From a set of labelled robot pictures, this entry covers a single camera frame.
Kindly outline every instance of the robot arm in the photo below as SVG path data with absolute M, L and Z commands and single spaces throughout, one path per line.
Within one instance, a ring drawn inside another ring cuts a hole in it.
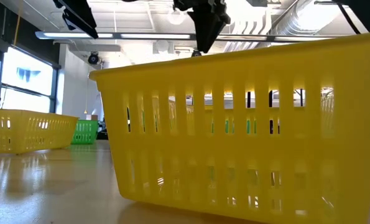
M 80 29 L 94 39 L 98 38 L 96 22 L 86 0 L 53 0 L 57 8 L 65 7 L 63 20 L 70 30 Z M 189 12 L 196 28 L 197 47 L 207 53 L 230 17 L 226 13 L 224 0 L 173 0 L 174 9 Z

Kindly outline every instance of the basket rim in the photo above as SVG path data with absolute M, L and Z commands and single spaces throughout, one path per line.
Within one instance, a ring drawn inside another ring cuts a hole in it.
M 47 114 L 47 115 L 53 115 L 53 116 L 65 116 L 69 118 L 76 118 L 79 120 L 79 117 L 76 116 L 70 116 L 70 115 L 64 115 L 64 114 L 56 114 L 56 113 L 44 113 L 44 112 L 38 112 L 38 111 L 31 111 L 31 110 L 20 110 L 20 109 L 0 109 L 0 111 L 22 111 L 22 112 L 31 112 L 31 113 L 40 113 L 40 114 Z

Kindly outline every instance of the yellow cord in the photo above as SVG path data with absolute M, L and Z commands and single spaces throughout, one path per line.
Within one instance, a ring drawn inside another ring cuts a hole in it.
M 19 24 L 21 23 L 22 11 L 23 11 L 23 0 L 21 0 L 21 5 L 19 6 L 19 14 L 17 15 L 17 24 L 16 24 L 15 39 L 13 41 L 13 46 L 16 46 L 17 33 L 19 31 Z

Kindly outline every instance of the yellow plastic basket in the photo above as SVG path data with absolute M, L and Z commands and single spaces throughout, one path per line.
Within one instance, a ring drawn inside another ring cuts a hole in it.
M 0 153 L 20 154 L 69 146 L 78 118 L 24 110 L 0 110 Z
M 90 78 L 102 92 L 123 197 L 264 223 L 367 222 L 370 34 Z M 305 106 L 295 107 L 300 88 Z M 279 90 L 278 108 L 269 107 L 270 90 Z M 246 108 L 248 91 L 255 108 Z

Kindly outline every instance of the wall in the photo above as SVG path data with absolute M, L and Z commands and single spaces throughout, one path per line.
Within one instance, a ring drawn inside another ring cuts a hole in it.
M 56 113 L 85 119 L 85 110 L 88 114 L 94 111 L 102 120 L 100 93 L 96 82 L 88 79 L 89 72 L 94 68 L 69 51 L 66 44 L 60 46 L 59 64 L 62 69 L 58 74 Z

